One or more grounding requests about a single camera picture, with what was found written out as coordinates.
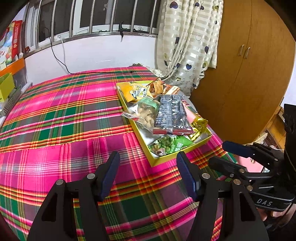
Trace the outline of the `person's right hand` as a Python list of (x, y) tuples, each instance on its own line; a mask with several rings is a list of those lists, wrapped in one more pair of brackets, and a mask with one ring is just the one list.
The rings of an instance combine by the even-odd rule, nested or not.
[(262, 219), (266, 221), (268, 218), (278, 220), (280, 226), (284, 226), (292, 219), (295, 212), (295, 204), (291, 204), (285, 211), (276, 212), (276, 211), (267, 211), (264, 209), (258, 208), (257, 211)]

